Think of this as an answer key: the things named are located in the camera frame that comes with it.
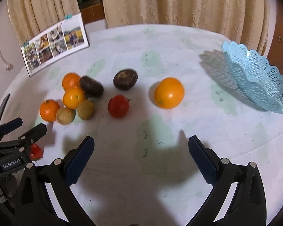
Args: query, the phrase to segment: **round table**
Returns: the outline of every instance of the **round table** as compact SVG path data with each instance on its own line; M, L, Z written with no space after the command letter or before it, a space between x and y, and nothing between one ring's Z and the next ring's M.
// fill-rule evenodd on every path
M23 126L5 140L45 123L47 134L37 142L44 148L38 166L63 158L89 135L95 150L71 190L92 220L97 225L180 226L191 220L212 189L188 152L187 139L197 135L233 164L257 163L270 222L283 205L283 114L257 108L237 88L221 52L228 39L172 25L114 28L88 38L88 49L31 78L22 69L6 91L11 96L1 123L21 117ZM125 68L135 69L139 78L131 90L122 92L112 81ZM68 72L100 81L104 94L93 100L96 112L90 120L76 116L68 126L46 123L39 116L40 103L56 99L62 105L61 80ZM153 104L153 92L169 76L183 83L186 94L178 107L164 110ZM131 99L128 114L120 120L107 111L116 94ZM58 215L66 219L50 186L48 190Z

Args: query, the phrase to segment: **red tomato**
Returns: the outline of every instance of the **red tomato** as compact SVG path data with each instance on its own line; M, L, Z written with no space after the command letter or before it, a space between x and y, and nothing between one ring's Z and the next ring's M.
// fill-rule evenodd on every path
M121 94L114 96L108 103L108 112L113 118L124 117L129 110L129 100Z
M37 161L43 157L43 151L37 144L32 144L30 146L30 159L32 161Z

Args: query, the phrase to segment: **beige curtain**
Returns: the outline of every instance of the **beige curtain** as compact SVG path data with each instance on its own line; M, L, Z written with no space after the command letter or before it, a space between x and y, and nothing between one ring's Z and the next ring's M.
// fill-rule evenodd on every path
M8 13L20 44L65 15L79 12L77 0L8 0Z
M268 0L103 0L108 26L173 24L225 35L262 52Z

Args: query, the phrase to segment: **basket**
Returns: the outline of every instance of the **basket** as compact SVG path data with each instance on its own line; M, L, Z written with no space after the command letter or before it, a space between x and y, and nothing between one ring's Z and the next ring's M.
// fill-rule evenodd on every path
M245 45L224 42L227 67L241 90L265 110L283 113L283 76L275 66Z

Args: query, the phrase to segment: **white rope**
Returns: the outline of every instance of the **white rope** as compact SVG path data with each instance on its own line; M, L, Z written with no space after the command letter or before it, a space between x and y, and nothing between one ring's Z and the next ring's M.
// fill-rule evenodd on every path
M14 66L13 66L12 64L8 63L8 62L3 58L3 55L2 55L2 53L1 53L1 51L0 51L0 58L2 59L2 61L3 61L4 65L5 65L7 71L11 71L11 70L14 68Z

